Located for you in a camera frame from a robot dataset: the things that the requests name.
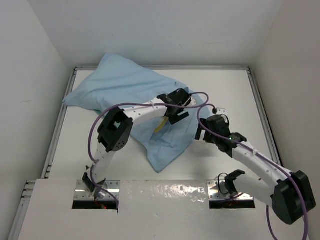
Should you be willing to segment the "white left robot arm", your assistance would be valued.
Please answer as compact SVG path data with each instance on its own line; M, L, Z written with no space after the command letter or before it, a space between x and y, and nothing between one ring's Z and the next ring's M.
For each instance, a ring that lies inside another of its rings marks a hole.
M171 125L187 118L196 100L186 89L161 94L146 103L121 103L105 110L95 120L88 137L88 154L92 166L86 168L82 180L90 193L102 190L107 170L116 152L123 149L132 129L156 118L165 118Z

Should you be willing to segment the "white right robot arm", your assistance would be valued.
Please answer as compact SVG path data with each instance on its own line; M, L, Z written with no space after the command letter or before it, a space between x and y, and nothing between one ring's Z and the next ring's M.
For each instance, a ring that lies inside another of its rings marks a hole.
M237 169L218 180L222 197L248 194L271 207L285 224L292 225L316 207L316 200L308 176L293 172L265 157L240 133L230 131L229 119L224 114L200 118L195 139L201 135L206 143L214 144L230 158L249 168Z

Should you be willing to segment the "cream quilted pillow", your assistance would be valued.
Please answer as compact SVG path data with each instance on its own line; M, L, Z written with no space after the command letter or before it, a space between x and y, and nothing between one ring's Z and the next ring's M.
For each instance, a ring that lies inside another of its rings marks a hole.
M168 117L164 116L164 117L162 118L162 121L161 121L161 123L159 124L159 126L158 126L157 128L155 128L154 133L156 134L156 133L158 133L159 131L161 131L162 128L166 125L167 121L168 121Z

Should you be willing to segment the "blue and green pillowcase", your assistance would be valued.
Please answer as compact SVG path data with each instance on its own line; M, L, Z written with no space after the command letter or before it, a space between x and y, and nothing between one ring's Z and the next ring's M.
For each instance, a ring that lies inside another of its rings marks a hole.
M102 111L122 103L144 104L161 94L187 86L163 76L117 54L105 54L97 69L69 93L63 103L69 107ZM147 150L147 158L155 170L162 172L193 142L198 128L197 110L171 125L167 123L158 133L155 129L162 119L156 118L134 127L131 136Z

